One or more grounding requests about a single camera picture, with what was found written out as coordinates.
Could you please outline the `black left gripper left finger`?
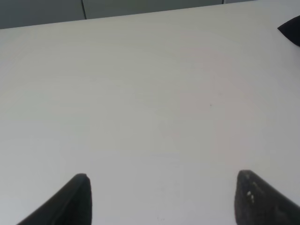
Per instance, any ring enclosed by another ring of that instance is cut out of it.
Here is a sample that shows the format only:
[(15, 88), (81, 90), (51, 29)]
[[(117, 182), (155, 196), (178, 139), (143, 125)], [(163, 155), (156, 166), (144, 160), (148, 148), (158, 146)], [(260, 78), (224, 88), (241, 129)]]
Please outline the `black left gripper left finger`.
[(19, 224), (92, 224), (92, 192), (89, 177), (84, 173), (75, 175), (55, 195)]

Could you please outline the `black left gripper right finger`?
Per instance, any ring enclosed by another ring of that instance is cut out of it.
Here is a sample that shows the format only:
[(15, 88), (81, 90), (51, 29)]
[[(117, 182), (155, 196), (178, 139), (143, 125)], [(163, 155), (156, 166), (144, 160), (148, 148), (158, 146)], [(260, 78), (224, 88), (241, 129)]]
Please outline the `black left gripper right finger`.
[(251, 170), (237, 175), (234, 215), (238, 225), (300, 223), (300, 207)]

